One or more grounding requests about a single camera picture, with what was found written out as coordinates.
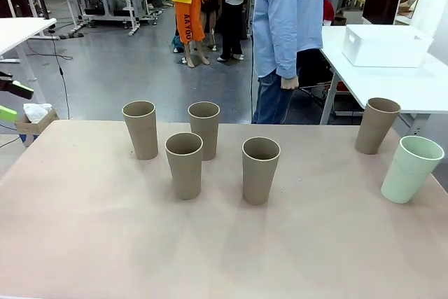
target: brown cup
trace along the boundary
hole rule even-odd
[[[267,202],[280,158],[275,141],[256,137],[243,144],[243,197],[249,204]]]
[[[159,150],[154,104],[147,101],[132,102],[126,104],[122,112],[137,159],[155,158]]]
[[[198,102],[188,108],[191,132],[199,135],[204,142],[202,160],[216,157],[218,141],[219,106],[211,102]]]
[[[356,139],[356,150],[364,154],[378,153],[378,148],[400,110],[400,105],[389,99],[369,99]]]
[[[165,143],[174,192],[182,200],[190,200],[201,193],[202,139],[185,132],[168,138]]]

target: cup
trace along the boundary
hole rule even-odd
[[[267,202],[280,157],[275,141],[256,137],[243,144],[243,197],[253,205]]]
[[[389,99],[369,99],[356,139],[356,150],[364,154],[378,153],[379,146],[400,110],[400,105]]]
[[[122,112],[137,159],[153,159],[159,153],[154,104],[132,102],[125,105]]]
[[[432,140],[418,136],[403,137],[387,171],[381,193],[395,203],[409,202],[444,156],[443,148]]]
[[[191,132],[200,136],[204,142],[203,161],[216,157],[219,113],[219,106],[211,102],[194,103],[188,108]]]
[[[201,137],[189,132],[175,134],[165,143],[174,192],[182,200],[201,193],[202,147]]]

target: plastic storage bin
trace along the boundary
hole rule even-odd
[[[356,67],[418,68],[432,42],[411,26],[347,25],[342,53]]]

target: blue jeans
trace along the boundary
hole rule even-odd
[[[294,90],[281,89],[281,77],[274,70],[258,79],[257,107],[252,124],[282,124]]]

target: green cup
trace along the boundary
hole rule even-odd
[[[443,148],[432,140],[417,136],[403,137],[387,171],[381,193],[395,203],[409,202],[444,156]]]

